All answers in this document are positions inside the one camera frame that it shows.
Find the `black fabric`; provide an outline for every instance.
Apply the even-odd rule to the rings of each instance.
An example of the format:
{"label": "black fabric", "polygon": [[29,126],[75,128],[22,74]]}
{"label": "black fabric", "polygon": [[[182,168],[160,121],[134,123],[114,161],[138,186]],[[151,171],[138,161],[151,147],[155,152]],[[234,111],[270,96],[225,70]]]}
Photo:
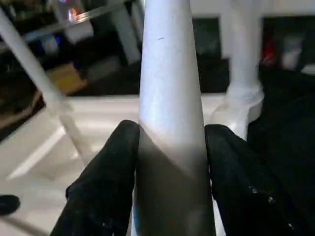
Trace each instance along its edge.
{"label": "black fabric", "polygon": [[14,213],[20,207],[20,199],[14,195],[0,196],[0,216]]}
{"label": "black fabric", "polygon": [[227,236],[310,235],[269,169],[247,142],[222,125],[205,128],[212,192]]}
{"label": "black fabric", "polygon": [[315,234],[315,96],[299,98],[250,125],[249,143]]}
{"label": "black fabric", "polygon": [[139,145],[139,126],[123,121],[67,189],[67,204],[51,236],[127,233]]}

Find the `white beam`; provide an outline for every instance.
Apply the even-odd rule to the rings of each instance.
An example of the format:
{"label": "white beam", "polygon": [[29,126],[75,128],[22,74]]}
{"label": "white beam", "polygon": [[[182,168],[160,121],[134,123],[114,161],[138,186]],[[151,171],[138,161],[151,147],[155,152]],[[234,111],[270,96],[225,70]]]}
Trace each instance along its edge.
{"label": "white beam", "polygon": [[61,102],[63,95],[46,76],[44,69],[27,47],[25,41],[21,38],[1,8],[0,34],[15,57],[25,69],[30,79],[43,93],[43,97],[47,106],[50,108],[55,107],[57,103]]}
{"label": "white beam", "polygon": [[133,235],[213,232],[189,0],[146,0]]}

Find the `white cylindrical post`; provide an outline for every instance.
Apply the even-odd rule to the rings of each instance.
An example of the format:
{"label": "white cylindrical post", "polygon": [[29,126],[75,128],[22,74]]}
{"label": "white cylindrical post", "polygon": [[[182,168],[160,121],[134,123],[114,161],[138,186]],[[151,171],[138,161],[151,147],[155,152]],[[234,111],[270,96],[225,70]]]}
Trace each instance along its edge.
{"label": "white cylindrical post", "polygon": [[261,1],[231,0],[232,55],[231,85],[227,98],[234,102],[260,103],[263,99],[258,80],[261,43]]}
{"label": "white cylindrical post", "polygon": [[133,209],[138,236],[213,232],[189,0],[147,0]]}
{"label": "white cylindrical post", "polygon": [[48,107],[55,107],[61,102],[63,95],[46,76],[44,69],[27,47],[15,27],[0,8],[0,34],[13,54],[19,60],[31,80],[43,93]]}

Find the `black object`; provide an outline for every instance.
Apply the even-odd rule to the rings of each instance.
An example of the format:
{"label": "black object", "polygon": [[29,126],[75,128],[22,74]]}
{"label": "black object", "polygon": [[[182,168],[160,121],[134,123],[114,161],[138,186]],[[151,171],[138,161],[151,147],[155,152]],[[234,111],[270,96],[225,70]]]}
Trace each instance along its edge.
{"label": "black object", "polygon": [[139,126],[122,121],[104,148],[67,189],[67,204],[51,236],[127,233]]}
{"label": "black object", "polygon": [[205,128],[214,199],[227,236],[311,235],[303,216],[247,142],[222,125]]}
{"label": "black object", "polygon": [[20,199],[14,195],[0,196],[0,216],[14,213],[20,207]]}

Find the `white rod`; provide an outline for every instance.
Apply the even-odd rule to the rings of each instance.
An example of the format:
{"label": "white rod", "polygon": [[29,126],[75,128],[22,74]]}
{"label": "white rod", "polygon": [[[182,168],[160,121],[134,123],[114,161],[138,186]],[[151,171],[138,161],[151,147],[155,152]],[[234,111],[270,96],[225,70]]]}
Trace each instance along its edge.
{"label": "white rod", "polygon": [[147,0],[133,232],[211,235],[211,197],[189,0]]}
{"label": "white rod", "polygon": [[42,92],[49,110],[58,113],[61,124],[66,129],[74,146],[78,150],[78,153],[81,155],[81,158],[85,161],[84,159],[91,155],[91,149],[87,142],[81,137],[80,131],[76,127],[73,119],[67,114],[62,114],[62,112],[60,112],[61,110],[64,112],[69,109],[68,105],[63,102],[65,100],[64,95],[47,77],[43,67],[32,54],[25,41],[19,35],[1,8],[0,34],[25,69],[30,79]]}
{"label": "white rod", "polygon": [[261,43],[261,1],[231,0],[232,56],[231,85],[227,98],[237,102],[263,99],[258,80]]}
{"label": "white rod", "polygon": [[44,69],[1,8],[0,34],[31,80],[43,93],[47,106],[50,108],[55,107],[57,103],[61,102],[63,95],[46,76]]}

